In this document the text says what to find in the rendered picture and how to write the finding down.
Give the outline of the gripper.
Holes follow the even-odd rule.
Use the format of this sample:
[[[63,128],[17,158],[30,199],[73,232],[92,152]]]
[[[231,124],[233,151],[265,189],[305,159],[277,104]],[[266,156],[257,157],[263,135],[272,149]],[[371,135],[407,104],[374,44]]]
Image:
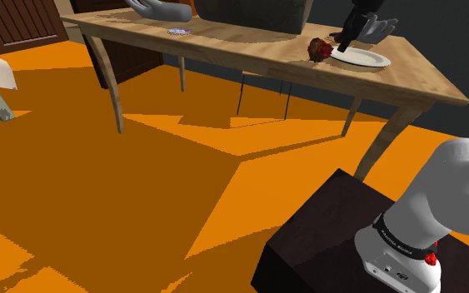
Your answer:
[[[386,0],[352,0],[354,7],[337,35],[337,50],[345,52],[350,43],[356,40],[367,24],[367,19],[377,12]]]

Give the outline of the white plate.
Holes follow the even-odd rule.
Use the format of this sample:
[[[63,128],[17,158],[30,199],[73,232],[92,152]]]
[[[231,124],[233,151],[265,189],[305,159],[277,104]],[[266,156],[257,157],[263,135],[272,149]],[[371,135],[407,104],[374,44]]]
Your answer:
[[[392,64],[383,55],[354,47],[348,47],[344,52],[341,52],[338,50],[338,46],[335,46],[330,57],[362,67],[389,67]]]

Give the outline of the red strawberry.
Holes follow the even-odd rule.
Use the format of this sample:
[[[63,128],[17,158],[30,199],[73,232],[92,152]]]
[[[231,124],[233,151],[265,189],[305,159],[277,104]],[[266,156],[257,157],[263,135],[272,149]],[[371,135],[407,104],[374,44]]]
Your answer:
[[[309,60],[313,62],[322,62],[332,54],[333,46],[326,43],[319,37],[313,38],[307,48]]]

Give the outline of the large dark grey box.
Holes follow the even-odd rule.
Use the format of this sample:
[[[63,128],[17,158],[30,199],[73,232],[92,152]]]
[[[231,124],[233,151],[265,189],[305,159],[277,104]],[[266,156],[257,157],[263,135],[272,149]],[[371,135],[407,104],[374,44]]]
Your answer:
[[[194,0],[201,19],[299,35],[313,0]]]

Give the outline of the light wooden table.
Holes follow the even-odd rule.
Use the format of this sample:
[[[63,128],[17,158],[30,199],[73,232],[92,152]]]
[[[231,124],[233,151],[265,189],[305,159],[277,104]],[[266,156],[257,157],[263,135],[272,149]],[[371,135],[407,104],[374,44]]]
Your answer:
[[[61,19],[78,25],[94,49],[110,87],[119,129],[123,128],[121,100],[102,44],[105,40],[353,96],[353,110],[364,99],[397,107],[362,157],[354,174],[359,180],[367,176],[395,138],[434,103],[465,106],[469,102],[403,37],[389,36],[376,46],[359,48],[368,56],[377,54],[390,61],[389,66],[380,68],[333,58],[319,63],[310,61],[310,41],[314,37],[326,38],[336,30],[314,23],[308,23],[301,34],[292,35],[194,17],[180,25],[190,29],[190,34],[177,36],[169,33],[175,23],[143,18],[131,8],[71,14]]]

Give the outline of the dark robot stand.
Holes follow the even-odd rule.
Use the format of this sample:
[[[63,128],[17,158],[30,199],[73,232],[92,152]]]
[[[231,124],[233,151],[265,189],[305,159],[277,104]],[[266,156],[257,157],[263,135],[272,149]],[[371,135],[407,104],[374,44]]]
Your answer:
[[[354,236],[393,201],[336,170],[267,241],[251,285],[257,293],[400,293],[371,276]]]

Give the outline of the dark brown cabinet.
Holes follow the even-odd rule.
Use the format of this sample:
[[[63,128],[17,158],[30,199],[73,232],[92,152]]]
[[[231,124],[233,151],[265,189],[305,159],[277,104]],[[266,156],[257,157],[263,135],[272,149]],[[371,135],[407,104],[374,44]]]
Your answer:
[[[129,8],[125,0],[69,0],[75,13]],[[119,42],[102,40],[117,83],[163,65],[161,52],[134,47]]]

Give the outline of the brown panelled door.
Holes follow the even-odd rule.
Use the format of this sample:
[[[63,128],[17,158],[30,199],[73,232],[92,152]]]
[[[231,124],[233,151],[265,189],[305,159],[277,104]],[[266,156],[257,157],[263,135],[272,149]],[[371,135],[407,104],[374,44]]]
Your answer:
[[[54,0],[0,0],[0,54],[67,40]]]

